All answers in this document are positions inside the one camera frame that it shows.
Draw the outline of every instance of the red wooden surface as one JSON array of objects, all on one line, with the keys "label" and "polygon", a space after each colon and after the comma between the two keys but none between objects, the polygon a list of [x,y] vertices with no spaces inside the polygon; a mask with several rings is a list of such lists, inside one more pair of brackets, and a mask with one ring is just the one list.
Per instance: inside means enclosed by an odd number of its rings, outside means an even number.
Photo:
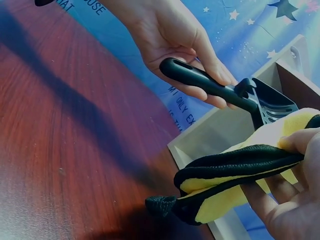
[{"label": "red wooden surface", "polygon": [[0,239],[211,239],[178,194],[162,103],[57,4],[0,1]]}]

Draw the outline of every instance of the black and yellow cloth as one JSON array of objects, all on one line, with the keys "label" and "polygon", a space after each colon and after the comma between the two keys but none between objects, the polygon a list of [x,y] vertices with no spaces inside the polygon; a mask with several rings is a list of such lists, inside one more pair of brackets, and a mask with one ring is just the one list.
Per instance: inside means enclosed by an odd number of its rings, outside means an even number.
[{"label": "black and yellow cloth", "polygon": [[173,212],[190,225],[214,221],[247,203],[241,184],[256,181],[270,193],[266,177],[281,174],[290,183],[296,183],[291,168],[304,156],[283,150],[279,140],[298,130],[318,127],[320,111],[312,108],[300,109],[264,125],[246,141],[220,154],[198,158],[179,170],[174,177],[179,198],[153,196],[145,200],[145,205],[152,215],[165,217]]}]

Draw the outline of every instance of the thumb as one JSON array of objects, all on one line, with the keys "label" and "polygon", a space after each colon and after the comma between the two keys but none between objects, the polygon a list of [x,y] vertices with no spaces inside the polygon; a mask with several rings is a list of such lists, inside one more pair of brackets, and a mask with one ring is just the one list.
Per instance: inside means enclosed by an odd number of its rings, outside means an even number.
[{"label": "thumb", "polygon": [[218,59],[203,26],[196,30],[192,44],[204,70],[221,85],[236,85],[237,81],[226,66]]},{"label": "thumb", "polygon": [[286,151],[305,154],[309,142],[315,136],[319,136],[319,133],[320,127],[298,130],[290,136],[281,138],[278,145]]}]

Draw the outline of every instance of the star print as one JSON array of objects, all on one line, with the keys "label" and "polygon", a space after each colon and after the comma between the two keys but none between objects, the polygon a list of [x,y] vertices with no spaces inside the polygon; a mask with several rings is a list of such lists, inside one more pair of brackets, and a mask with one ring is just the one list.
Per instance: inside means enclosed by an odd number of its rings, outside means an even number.
[{"label": "star print", "polygon": [[237,17],[240,13],[238,13],[237,10],[235,9],[233,12],[229,12],[229,14],[230,14],[229,20],[232,20],[232,19],[237,20]]},{"label": "star print", "polygon": [[284,21],[285,25],[289,25],[289,24],[293,23],[293,21],[291,21],[291,19],[287,18],[286,16],[284,17],[283,21]]},{"label": "star print", "polygon": [[267,51],[266,53],[268,54],[268,56],[266,57],[267,59],[271,59],[277,54],[276,50],[274,49],[272,51]]},{"label": "star print", "polygon": [[247,23],[248,23],[248,25],[252,25],[252,24],[254,24],[255,23],[255,21],[254,20],[252,20],[251,18],[248,20],[248,21],[246,21]]},{"label": "star print", "polygon": [[276,17],[280,18],[282,16],[286,16],[287,18],[291,19],[292,21],[297,21],[293,16],[293,12],[298,10],[295,6],[289,3],[289,0],[279,0],[276,3],[268,4],[271,7],[277,7]]}]

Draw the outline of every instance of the litter scoop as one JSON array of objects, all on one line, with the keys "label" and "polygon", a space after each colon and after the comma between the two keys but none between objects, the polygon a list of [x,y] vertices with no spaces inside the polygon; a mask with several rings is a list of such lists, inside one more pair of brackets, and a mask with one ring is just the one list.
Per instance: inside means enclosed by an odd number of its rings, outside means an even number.
[{"label": "litter scoop", "polygon": [[207,94],[219,96],[249,112],[255,130],[298,110],[292,100],[254,77],[244,78],[236,86],[223,86],[205,71],[172,57],[164,59],[159,68],[172,80],[199,87]]}]

